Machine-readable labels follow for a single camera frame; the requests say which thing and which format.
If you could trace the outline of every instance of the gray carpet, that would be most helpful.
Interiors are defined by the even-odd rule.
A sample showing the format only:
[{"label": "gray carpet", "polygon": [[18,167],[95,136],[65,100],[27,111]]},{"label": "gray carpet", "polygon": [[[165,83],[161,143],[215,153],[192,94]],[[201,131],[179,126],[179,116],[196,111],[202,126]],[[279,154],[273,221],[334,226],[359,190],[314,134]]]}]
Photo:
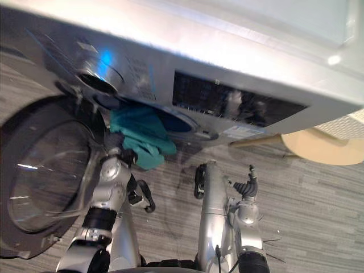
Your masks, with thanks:
[{"label": "gray carpet", "polygon": [[[52,93],[1,65],[0,122]],[[257,169],[262,237],[280,239],[265,247],[286,262],[268,258],[271,272],[363,272],[364,164],[336,167],[284,154],[282,146],[200,150],[181,144],[159,168],[135,170],[137,179],[149,183],[156,203],[152,214],[133,208],[140,252],[148,262],[195,257],[202,201],[193,197],[194,172],[215,159],[234,181],[247,179],[249,164]],[[32,260],[0,260],[0,272],[54,271],[81,221]]]}]

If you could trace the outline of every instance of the sticker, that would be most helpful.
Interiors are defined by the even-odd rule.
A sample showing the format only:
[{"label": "sticker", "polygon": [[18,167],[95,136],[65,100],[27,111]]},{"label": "sticker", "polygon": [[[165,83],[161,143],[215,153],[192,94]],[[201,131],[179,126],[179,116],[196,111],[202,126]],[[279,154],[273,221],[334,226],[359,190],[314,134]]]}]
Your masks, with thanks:
[{"label": "sticker", "polygon": [[252,129],[252,128],[247,128],[247,127],[236,125],[236,126],[233,126],[229,129],[225,130],[222,133],[227,135],[230,138],[247,138],[247,137],[251,137],[252,135],[261,134],[263,132],[264,132],[264,130]]}]

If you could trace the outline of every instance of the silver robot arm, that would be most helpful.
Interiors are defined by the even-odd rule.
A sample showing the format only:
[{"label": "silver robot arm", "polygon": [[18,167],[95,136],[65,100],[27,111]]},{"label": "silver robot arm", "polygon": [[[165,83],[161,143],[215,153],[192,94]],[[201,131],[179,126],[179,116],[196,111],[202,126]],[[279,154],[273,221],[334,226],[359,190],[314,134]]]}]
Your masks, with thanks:
[{"label": "silver robot arm", "polygon": [[77,229],[56,271],[106,272],[109,268],[110,254],[106,247],[111,243],[117,211],[126,199],[127,184],[132,179],[128,166],[116,154],[109,156],[102,165],[84,223]]}]

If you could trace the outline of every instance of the cable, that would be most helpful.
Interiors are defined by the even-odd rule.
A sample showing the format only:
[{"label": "cable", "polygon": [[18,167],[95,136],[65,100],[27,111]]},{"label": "cable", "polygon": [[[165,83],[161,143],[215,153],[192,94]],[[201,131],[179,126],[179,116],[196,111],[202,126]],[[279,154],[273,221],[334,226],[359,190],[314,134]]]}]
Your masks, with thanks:
[{"label": "cable", "polygon": [[221,273],[221,261],[220,261],[221,251],[220,251],[220,248],[218,247],[218,245],[216,245],[216,247],[215,247],[215,253],[216,253],[216,257],[217,257],[218,273]]},{"label": "cable", "polygon": [[236,268],[236,266],[238,265],[239,260],[237,260],[237,262],[233,265],[233,267],[230,269],[230,271],[228,273],[232,273],[234,271],[234,269]]}]

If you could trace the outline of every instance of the teal towel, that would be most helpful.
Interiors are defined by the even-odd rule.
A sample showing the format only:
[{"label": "teal towel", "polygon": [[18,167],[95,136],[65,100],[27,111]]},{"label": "teal towel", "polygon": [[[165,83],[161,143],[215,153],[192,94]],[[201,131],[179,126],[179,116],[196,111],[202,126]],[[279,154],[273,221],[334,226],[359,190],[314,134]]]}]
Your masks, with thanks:
[{"label": "teal towel", "polygon": [[132,149],[138,155],[136,164],[143,169],[157,167],[164,162],[163,155],[177,151],[159,117],[148,106],[111,111],[110,131],[125,136],[123,148]]}]

